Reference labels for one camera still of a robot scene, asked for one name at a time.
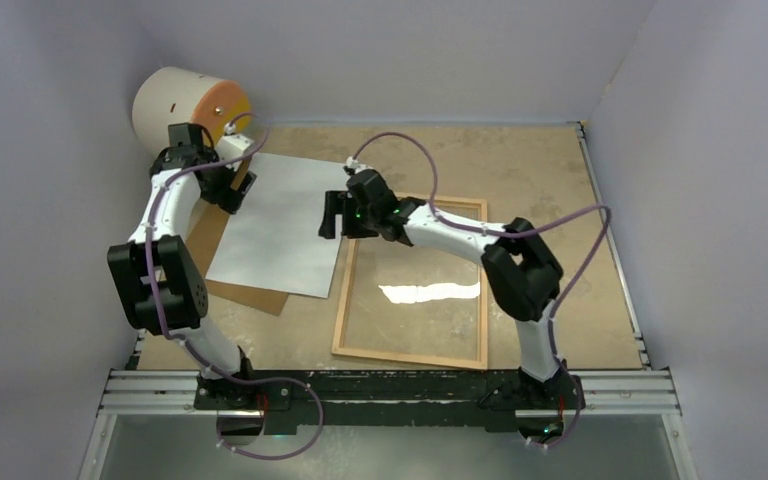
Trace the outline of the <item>glossy printed photo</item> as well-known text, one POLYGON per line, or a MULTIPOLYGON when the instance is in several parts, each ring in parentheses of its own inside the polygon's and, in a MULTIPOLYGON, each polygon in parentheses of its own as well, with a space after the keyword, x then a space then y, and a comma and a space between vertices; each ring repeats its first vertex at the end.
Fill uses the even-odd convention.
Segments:
POLYGON ((326 298, 340 248, 318 236, 325 193, 342 190, 340 163, 259 153, 256 179, 224 229, 209 280, 326 298))

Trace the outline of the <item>brown cardboard backing board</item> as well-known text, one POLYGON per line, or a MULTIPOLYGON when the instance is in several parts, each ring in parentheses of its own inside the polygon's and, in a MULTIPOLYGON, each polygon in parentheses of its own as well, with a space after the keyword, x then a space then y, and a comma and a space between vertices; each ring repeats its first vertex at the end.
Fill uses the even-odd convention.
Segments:
MULTIPOLYGON (((231 217, 219 206, 201 201, 200 215, 190 231, 186 245, 199 272, 207 271, 215 257, 225 227, 231 217)), ((217 297, 248 306, 269 315, 278 316, 284 309, 289 294, 282 291, 242 286, 207 280, 207 291, 217 297)))

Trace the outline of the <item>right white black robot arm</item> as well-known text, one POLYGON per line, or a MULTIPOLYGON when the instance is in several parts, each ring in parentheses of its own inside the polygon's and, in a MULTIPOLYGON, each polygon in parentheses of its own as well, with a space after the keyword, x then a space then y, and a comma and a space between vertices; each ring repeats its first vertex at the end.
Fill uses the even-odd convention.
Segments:
POLYGON ((344 189, 326 192, 318 234, 432 248, 481 267, 497 306, 516 322, 524 399, 544 407, 559 396, 561 360, 551 323, 563 268, 529 221, 454 215, 432 199, 398 196, 378 171, 362 169, 350 173, 344 189))

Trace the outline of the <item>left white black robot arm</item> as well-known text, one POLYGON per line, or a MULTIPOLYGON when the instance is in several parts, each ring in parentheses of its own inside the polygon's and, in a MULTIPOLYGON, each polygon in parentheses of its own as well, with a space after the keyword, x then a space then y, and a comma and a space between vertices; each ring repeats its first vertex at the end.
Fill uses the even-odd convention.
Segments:
POLYGON ((177 344, 200 377, 232 408, 257 399, 258 382, 245 353, 209 318, 206 281, 184 236, 195 205, 235 213, 245 195, 233 185, 253 142, 226 126, 219 139, 195 123, 168 127, 168 144, 149 168, 151 192, 129 239, 109 248, 107 265, 129 324, 177 344))

